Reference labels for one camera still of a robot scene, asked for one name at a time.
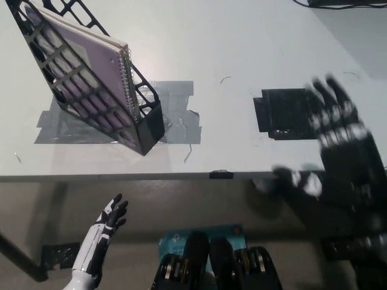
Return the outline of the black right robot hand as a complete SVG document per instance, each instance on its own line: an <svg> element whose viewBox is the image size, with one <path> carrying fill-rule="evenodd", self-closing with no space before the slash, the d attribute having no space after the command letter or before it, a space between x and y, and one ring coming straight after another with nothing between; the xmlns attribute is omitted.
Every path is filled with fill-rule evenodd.
<svg viewBox="0 0 387 290"><path fill-rule="evenodd" d="M324 169L275 165L254 188L284 199L315 236L385 234L385 167L357 106L331 74L313 79L305 96Z"/></svg>

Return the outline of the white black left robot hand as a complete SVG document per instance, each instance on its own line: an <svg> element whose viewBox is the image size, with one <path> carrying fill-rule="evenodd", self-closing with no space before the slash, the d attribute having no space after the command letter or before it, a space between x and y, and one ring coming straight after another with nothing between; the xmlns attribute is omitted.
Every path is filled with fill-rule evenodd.
<svg viewBox="0 0 387 290"><path fill-rule="evenodd" d="M76 257L73 270L92 278L102 273L102 265L113 235L125 224L128 201L121 202L122 194L114 197L89 228Z"/></svg>

